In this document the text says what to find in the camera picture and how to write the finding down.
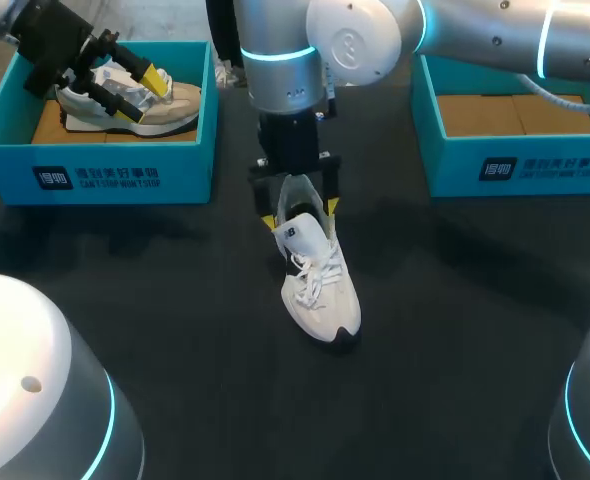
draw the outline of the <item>box logo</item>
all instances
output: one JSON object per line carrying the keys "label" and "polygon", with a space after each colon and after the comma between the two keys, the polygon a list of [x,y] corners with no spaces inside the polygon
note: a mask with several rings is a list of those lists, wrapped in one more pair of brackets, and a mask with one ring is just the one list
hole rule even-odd
{"label": "box logo", "polygon": [[72,190],[73,184],[64,167],[33,167],[42,190]]}
{"label": "box logo", "polygon": [[510,180],[517,165],[516,157],[487,158],[479,174],[480,182]]}

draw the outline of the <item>cable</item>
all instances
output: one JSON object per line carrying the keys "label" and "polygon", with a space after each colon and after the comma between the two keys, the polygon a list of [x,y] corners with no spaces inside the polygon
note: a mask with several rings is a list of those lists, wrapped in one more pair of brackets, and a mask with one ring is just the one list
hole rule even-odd
{"label": "cable", "polygon": [[563,98],[560,98],[557,95],[549,92],[545,88],[539,86],[526,75],[516,76],[522,85],[528,88],[531,92],[536,93],[537,95],[541,95],[542,97],[544,97],[545,100],[554,103],[559,107],[566,108],[567,110],[572,110],[573,112],[588,113],[590,115],[590,104],[569,102],[568,100],[564,100]]}

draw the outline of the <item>shoe tongue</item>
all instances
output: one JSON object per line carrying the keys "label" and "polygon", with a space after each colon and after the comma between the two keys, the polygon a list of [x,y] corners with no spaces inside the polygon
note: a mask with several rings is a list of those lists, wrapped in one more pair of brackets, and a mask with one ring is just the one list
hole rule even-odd
{"label": "shoe tongue", "polygon": [[321,258],[330,246],[322,226],[309,213],[303,213],[273,230],[277,241],[294,254]]}

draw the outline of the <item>black table surface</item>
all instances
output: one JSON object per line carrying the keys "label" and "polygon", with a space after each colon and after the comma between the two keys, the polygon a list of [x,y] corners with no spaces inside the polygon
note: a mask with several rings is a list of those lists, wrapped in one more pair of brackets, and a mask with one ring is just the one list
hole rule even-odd
{"label": "black table surface", "polygon": [[338,234],[363,314],[320,350],[253,212],[261,151],[221,96],[211,204],[5,208],[0,273],[64,311],[125,391],[147,480],[542,479],[590,328],[590,198],[431,201],[408,91],[340,89]]}

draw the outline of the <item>shoelace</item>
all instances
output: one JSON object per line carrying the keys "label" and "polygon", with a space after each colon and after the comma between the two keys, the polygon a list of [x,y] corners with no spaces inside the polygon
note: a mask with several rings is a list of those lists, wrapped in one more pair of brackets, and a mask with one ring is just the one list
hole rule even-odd
{"label": "shoelace", "polygon": [[[166,95],[161,97],[161,99],[163,102],[170,102],[173,100],[173,77],[171,77],[166,72],[166,70],[164,70],[163,68],[158,68],[157,73],[159,73],[159,76],[162,77],[162,80],[164,80],[164,82],[166,82],[166,85],[168,86],[168,90],[166,91]],[[151,92],[148,88],[146,88],[144,85],[139,85],[137,87],[127,88],[126,91],[128,93],[146,92],[144,99],[141,102],[139,102],[138,107],[141,107],[142,105],[148,103],[148,101],[151,98],[160,98],[157,95],[155,95],[153,92]]]}
{"label": "shoelace", "polygon": [[342,278],[342,257],[337,242],[316,265],[313,265],[310,258],[303,255],[293,254],[291,261],[300,269],[297,278],[306,282],[306,286],[296,295],[296,298],[307,308],[315,305],[322,292],[322,287],[337,283]]}

